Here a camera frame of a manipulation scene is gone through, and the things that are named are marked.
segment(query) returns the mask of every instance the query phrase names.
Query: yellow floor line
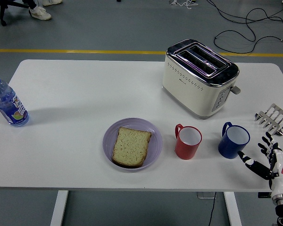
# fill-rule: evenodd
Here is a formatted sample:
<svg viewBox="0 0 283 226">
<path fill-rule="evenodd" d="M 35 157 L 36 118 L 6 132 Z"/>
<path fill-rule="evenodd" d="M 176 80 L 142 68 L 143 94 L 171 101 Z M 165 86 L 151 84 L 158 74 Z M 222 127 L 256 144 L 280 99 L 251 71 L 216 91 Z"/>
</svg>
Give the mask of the yellow floor line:
<svg viewBox="0 0 283 226">
<path fill-rule="evenodd" d="M 77 49 L 4 49 L 0 48 L 0 53 L 85 53 L 85 54 L 145 54 L 164 55 L 165 51 L 134 51 L 134 50 L 77 50 Z M 283 54 L 273 53 L 219 53 L 223 56 L 238 57 L 283 57 Z"/>
<path fill-rule="evenodd" d="M 0 53 L 89 53 L 89 54 L 152 54 L 164 55 L 165 51 L 131 50 L 76 50 L 76 49 L 0 49 Z"/>
</svg>

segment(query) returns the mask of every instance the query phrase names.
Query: toaster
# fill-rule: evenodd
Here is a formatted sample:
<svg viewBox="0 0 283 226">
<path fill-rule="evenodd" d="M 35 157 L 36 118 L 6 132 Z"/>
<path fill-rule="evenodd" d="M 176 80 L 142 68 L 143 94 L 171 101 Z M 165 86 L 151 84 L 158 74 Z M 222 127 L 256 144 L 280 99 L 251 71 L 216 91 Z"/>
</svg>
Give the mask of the toaster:
<svg viewBox="0 0 283 226">
<path fill-rule="evenodd" d="M 166 51 L 163 87 L 201 119 L 217 113 L 239 75 L 237 65 L 196 40 L 183 40 Z"/>
</svg>

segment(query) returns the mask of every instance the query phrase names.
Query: plastic bottle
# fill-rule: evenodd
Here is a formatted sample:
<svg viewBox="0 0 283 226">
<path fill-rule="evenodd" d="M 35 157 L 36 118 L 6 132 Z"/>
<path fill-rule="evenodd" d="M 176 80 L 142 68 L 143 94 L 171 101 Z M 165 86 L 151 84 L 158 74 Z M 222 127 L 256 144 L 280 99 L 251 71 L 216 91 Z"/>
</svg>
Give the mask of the plastic bottle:
<svg viewBox="0 0 283 226">
<path fill-rule="evenodd" d="M 0 80 L 0 112 L 10 125 L 23 126 L 29 120 L 29 114 L 14 90 Z"/>
</svg>

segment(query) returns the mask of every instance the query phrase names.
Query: sneaker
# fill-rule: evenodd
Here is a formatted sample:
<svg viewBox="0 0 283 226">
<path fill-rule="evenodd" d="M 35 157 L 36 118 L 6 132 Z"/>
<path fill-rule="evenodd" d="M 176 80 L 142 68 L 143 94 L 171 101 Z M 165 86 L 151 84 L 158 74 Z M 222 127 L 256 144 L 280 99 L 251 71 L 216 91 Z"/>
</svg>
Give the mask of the sneaker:
<svg viewBox="0 0 283 226">
<path fill-rule="evenodd" d="M 62 0 L 43 0 L 42 4 L 43 6 L 50 6 L 60 4 L 61 2 Z"/>
<path fill-rule="evenodd" d="M 46 12 L 46 10 L 40 6 L 36 6 L 34 9 L 29 8 L 30 15 L 39 20 L 49 20 L 51 15 Z"/>
</svg>

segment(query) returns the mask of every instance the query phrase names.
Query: table leg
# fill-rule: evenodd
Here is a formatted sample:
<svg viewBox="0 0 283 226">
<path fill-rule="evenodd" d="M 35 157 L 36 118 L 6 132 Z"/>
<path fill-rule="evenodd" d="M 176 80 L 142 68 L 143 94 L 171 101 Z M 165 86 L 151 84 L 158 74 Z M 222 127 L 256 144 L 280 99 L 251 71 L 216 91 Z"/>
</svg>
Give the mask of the table leg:
<svg viewBox="0 0 283 226">
<path fill-rule="evenodd" d="M 68 191 L 59 191 L 53 210 L 50 226 L 61 226 L 63 223 L 64 210 L 66 207 Z"/>
<path fill-rule="evenodd" d="M 234 192 L 224 192 L 227 214 L 232 226 L 242 226 Z"/>
</svg>

